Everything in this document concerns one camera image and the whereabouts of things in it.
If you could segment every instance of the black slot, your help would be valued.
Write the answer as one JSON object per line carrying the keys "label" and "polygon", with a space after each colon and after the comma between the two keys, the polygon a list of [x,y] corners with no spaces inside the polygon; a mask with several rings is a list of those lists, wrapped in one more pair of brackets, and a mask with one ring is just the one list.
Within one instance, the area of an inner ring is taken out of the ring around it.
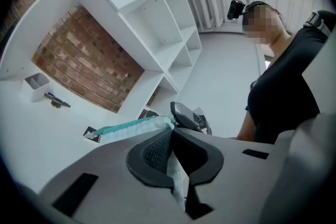
{"label": "black slot", "polygon": [[266,152],[261,152],[261,151],[254,151],[254,150],[244,150],[243,154],[252,156],[252,157],[256,157],[259,159],[267,159],[269,153]]}
{"label": "black slot", "polygon": [[86,194],[96,182],[98,176],[83,173],[72,185],[53,203],[53,207],[71,217]]}

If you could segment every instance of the brick wall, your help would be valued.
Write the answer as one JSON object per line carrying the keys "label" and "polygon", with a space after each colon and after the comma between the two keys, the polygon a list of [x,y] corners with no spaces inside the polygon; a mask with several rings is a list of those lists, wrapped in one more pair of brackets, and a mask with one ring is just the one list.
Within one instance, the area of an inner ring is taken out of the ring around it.
{"label": "brick wall", "polygon": [[[0,40],[36,0],[13,0],[0,26]],[[65,87],[117,112],[143,69],[81,6],[48,33],[33,62]]]}
{"label": "brick wall", "polygon": [[50,30],[33,62],[71,91],[114,112],[144,71],[82,6]]}

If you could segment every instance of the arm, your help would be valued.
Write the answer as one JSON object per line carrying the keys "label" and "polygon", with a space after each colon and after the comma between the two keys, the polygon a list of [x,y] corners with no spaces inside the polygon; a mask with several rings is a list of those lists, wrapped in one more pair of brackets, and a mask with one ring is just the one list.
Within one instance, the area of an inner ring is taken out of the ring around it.
{"label": "arm", "polygon": [[255,132],[255,125],[254,122],[250,116],[250,113],[246,111],[246,115],[243,121],[243,125],[236,137],[237,140],[242,141],[255,141],[254,132]]}

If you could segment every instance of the black mesh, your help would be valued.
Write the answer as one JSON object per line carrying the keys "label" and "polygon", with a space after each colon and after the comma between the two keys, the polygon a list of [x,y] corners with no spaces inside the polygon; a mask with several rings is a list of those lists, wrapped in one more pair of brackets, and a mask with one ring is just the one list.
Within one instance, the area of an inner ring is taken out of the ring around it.
{"label": "black mesh", "polygon": [[161,139],[149,144],[144,149],[143,159],[153,169],[166,174],[171,152],[171,135],[165,134]]}

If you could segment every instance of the woman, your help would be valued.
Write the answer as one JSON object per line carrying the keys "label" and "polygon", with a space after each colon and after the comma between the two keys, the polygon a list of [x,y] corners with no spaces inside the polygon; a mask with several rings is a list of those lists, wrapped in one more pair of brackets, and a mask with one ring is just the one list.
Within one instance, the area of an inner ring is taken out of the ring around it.
{"label": "woman", "polygon": [[[325,10],[318,14],[332,31],[336,14]],[[274,58],[268,69],[251,84],[246,116],[236,138],[273,144],[281,132],[293,130],[319,113],[302,73],[327,36],[312,27],[303,27],[293,35],[281,14],[261,2],[247,7],[243,30],[255,42],[269,46]]]}

